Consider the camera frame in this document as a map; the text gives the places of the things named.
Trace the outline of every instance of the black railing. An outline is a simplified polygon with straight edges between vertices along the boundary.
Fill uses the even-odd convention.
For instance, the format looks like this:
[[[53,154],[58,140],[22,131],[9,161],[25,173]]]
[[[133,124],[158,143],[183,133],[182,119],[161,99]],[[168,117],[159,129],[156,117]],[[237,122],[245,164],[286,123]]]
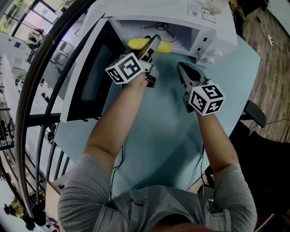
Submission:
[[[53,93],[49,99],[46,111],[43,115],[30,115],[32,103],[34,100],[34,96],[37,90],[37,87],[42,78],[42,74],[44,73],[47,64],[49,63],[50,58],[52,57],[54,51],[56,50],[58,44],[60,43],[63,36],[66,32],[73,26],[73,24],[77,21],[77,19],[86,12],[86,10],[91,6],[93,2],[96,0],[76,0],[58,19],[58,21],[51,28],[49,34],[46,36],[42,45],[40,46],[38,52],[36,53],[33,62],[30,66],[29,71],[27,72],[25,82],[22,87],[17,116],[16,116],[16,124],[15,124],[15,155],[16,155],[16,166],[18,170],[18,183],[20,195],[22,196],[23,202],[25,204],[25,209],[28,214],[32,218],[37,218],[37,212],[34,211],[33,207],[30,204],[27,182],[26,182],[26,174],[25,174],[25,141],[27,128],[30,126],[41,126],[39,141],[36,153],[35,160],[35,196],[36,196],[36,205],[40,202],[40,192],[41,186],[39,178],[39,165],[41,158],[41,150],[43,146],[44,133],[46,128],[51,123],[59,122],[59,115],[51,114],[53,105],[55,103],[56,97],[63,85],[65,78],[67,77],[68,72],[73,66],[76,58],[82,51],[92,29],[89,33],[82,39],[78,47],[74,50],[73,54],[67,61],[63,71],[61,72],[58,81],[53,89]],[[51,163],[53,159],[54,150],[56,147],[56,143],[53,141],[51,151],[48,158],[47,172],[44,181],[47,182],[49,180],[49,174],[51,169]],[[58,177],[59,167],[61,161],[63,159],[63,152],[61,152],[60,157],[58,159],[57,170],[54,176],[54,179]],[[62,175],[64,175],[67,165],[69,162],[69,158],[66,158],[65,165],[62,171]]]
[[[19,177],[17,175],[17,168],[15,168],[15,153],[14,153],[14,130],[15,126],[11,119],[10,109],[7,107],[7,100],[5,98],[5,89],[3,86],[3,73],[0,72],[0,85],[1,85],[1,92],[0,95],[2,97],[1,106],[5,107],[5,110],[0,111],[0,170],[1,173],[8,183],[9,188],[11,189],[12,193],[14,194],[15,198],[19,201],[19,203],[25,208],[25,203],[21,198],[21,195],[18,191],[18,180]],[[34,181],[35,176],[33,175],[33,171],[31,169],[35,169],[35,165],[29,155],[25,152],[25,159],[26,162],[24,163],[25,171],[29,173],[31,179],[29,180],[25,176],[25,182],[30,187],[32,194],[28,194],[29,203],[32,204],[32,208],[36,207],[35,201],[35,187]],[[41,180],[44,180],[44,175],[40,173]],[[42,185],[39,186],[42,191],[44,192],[44,187]]]

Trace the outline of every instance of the yellow object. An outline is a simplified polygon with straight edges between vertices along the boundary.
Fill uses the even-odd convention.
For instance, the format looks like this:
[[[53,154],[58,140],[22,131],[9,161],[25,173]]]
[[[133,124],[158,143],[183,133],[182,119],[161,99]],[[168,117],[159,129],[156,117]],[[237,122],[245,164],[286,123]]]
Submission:
[[[142,50],[150,40],[151,40],[150,38],[131,39],[128,43],[128,46],[131,49]],[[171,43],[169,43],[168,41],[162,40],[161,43],[159,44],[157,52],[158,53],[170,53],[171,51],[172,51]]]
[[[16,217],[20,218],[24,216],[24,209],[15,197],[13,201],[11,202],[11,204],[9,205],[9,207],[12,207],[14,209]]]

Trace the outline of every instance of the wire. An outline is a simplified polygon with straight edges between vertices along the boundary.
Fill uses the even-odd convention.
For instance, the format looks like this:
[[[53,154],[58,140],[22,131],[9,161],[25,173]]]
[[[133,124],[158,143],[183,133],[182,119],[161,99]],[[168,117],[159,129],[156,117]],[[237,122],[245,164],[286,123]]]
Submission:
[[[200,164],[201,172],[202,172],[202,165],[203,165],[203,154],[204,154],[204,144],[203,144],[203,150],[202,150],[202,152],[201,152],[201,154],[200,154],[200,157],[199,157],[199,159],[198,159],[198,161],[201,161],[201,164]],[[190,188],[191,188],[191,187],[192,187],[196,182],[198,182],[198,180],[196,180],[192,185],[190,185],[190,187],[186,190],[186,192],[189,191],[189,189],[190,189]]]
[[[277,44],[274,43],[274,47],[272,47],[272,45],[269,43],[269,40],[268,40],[267,37],[265,36],[265,34],[264,34],[264,32],[263,32],[263,29],[262,29],[262,27],[261,27],[261,25],[262,25],[263,27],[265,27],[265,25],[263,24],[263,22],[261,21],[261,19],[260,19],[260,17],[259,17],[259,13],[260,13],[261,11],[262,11],[262,8],[261,8],[261,9],[258,11],[258,13],[256,14],[256,18],[257,18],[257,20],[258,20],[258,23],[259,23],[259,26],[260,26],[260,30],[261,30],[261,32],[262,32],[262,35],[263,35],[265,41],[267,42],[267,44],[270,46],[271,49],[276,50],[276,48],[277,48],[277,49],[278,49],[280,52],[282,52],[282,53],[285,53],[287,47],[288,47],[288,49],[289,49],[289,51],[290,51],[290,46],[289,46],[288,44],[286,44],[286,45],[284,46],[284,49],[281,49]]]
[[[205,186],[205,182],[203,180],[203,158],[204,158],[204,144],[203,144],[203,150],[201,152],[201,163],[200,163],[200,178],[203,181],[203,192],[204,192],[204,186]]]
[[[124,159],[124,156],[123,156],[123,146],[122,146],[122,148],[121,148],[121,161],[120,161],[119,165],[113,167],[114,172],[113,172],[112,181],[111,181],[110,200],[112,200],[113,180],[114,180],[115,172],[116,172],[116,170],[121,166],[121,164],[123,163],[123,159]]]
[[[281,119],[281,120],[277,120],[277,121],[273,121],[273,122],[268,122],[268,123],[265,124],[265,126],[266,126],[266,125],[269,125],[269,124],[276,123],[276,122],[285,121],[285,120],[286,120],[286,121],[290,121],[290,119],[288,119],[288,118],[283,118],[283,119]],[[252,129],[250,129],[250,133],[252,132],[253,129],[256,128],[257,125],[255,125]]]
[[[269,86],[270,86],[270,82],[271,82],[271,78],[272,78],[272,73],[273,73],[273,66],[274,66],[274,50],[272,50],[272,67],[271,67],[271,74],[270,74],[270,77],[269,77],[269,82],[268,82],[268,86],[267,86],[267,91],[266,91],[266,94],[264,96],[264,100],[262,102],[262,105],[261,105],[261,109],[264,105],[264,102],[265,102],[265,99],[266,99],[266,96],[267,96],[267,93],[269,91]]]

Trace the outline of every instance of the person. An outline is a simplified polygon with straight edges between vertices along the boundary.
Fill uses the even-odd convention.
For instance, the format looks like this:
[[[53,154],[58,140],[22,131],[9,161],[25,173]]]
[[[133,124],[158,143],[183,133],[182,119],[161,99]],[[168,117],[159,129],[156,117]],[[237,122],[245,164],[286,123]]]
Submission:
[[[84,155],[61,192],[58,217],[67,232],[250,232],[253,197],[229,138],[214,114],[197,113],[215,181],[214,201],[168,186],[132,189],[109,200],[114,161],[147,86],[144,73],[125,85],[93,128]]]

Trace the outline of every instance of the table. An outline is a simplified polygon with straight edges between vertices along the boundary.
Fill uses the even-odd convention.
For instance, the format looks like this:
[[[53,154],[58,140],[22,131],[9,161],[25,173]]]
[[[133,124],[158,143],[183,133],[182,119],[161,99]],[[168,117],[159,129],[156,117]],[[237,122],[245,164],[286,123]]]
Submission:
[[[148,88],[144,94],[124,144],[124,161],[115,173],[113,195],[155,184],[187,190],[200,177],[198,160],[203,144],[195,113],[188,114],[182,103],[185,89],[177,75],[178,62],[193,63],[190,57],[176,53],[154,57],[160,78],[156,88]],[[249,98],[259,62],[258,54],[238,37],[238,49],[233,53],[213,67],[199,66],[225,93],[226,100],[217,118],[227,135]],[[60,122],[55,142],[78,162],[95,123],[94,119]],[[205,155],[202,170],[208,165]]]

